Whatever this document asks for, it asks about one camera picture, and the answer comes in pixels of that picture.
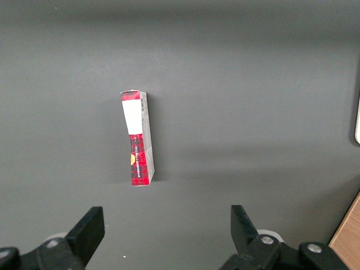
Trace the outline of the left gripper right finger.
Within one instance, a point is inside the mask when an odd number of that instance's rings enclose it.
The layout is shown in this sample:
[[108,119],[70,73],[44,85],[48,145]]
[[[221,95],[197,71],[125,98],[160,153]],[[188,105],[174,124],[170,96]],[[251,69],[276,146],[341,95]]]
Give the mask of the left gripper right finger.
[[236,254],[221,269],[348,269],[320,242],[303,242],[297,249],[268,233],[259,233],[241,205],[231,206],[231,236]]

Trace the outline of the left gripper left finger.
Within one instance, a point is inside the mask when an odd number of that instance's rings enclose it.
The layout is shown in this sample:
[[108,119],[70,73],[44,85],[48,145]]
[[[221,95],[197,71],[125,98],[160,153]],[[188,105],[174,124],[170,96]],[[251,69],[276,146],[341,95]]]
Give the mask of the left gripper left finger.
[[104,235],[103,207],[94,206],[65,236],[53,236],[26,254],[2,247],[1,269],[85,269]]

